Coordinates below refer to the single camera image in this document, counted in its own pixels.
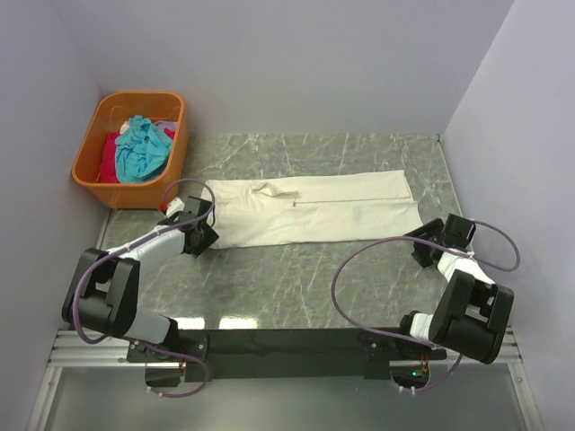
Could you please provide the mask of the white t shirt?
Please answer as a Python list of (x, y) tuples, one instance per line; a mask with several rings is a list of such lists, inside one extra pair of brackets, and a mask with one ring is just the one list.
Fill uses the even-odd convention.
[(421, 227), (403, 171), (267, 180), (208, 180), (217, 250), (309, 242), (352, 242)]

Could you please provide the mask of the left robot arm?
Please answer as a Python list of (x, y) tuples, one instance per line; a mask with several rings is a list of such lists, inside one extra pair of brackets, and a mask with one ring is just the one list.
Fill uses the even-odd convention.
[(197, 258), (206, 251), (218, 239), (208, 220), (214, 209), (212, 202), (189, 196), (182, 210), (134, 241), (106, 251), (84, 251), (62, 306), (63, 320), (77, 329), (178, 350), (178, 323), (140, 307), (139, 284), (175, 256)]

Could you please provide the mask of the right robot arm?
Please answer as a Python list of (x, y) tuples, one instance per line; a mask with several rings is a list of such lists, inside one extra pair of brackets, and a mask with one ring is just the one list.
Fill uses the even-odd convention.
[(434, 267), (447, 287), (431, 314), (403, 316), (401, 333), (449, 348), (483, 364), (500, 353), (514, 302), (513, 291), (488, 277), (469, 250), (476, 222), (459, 215), (436, 218), (410, 232), (411, 256), (422, 268)]

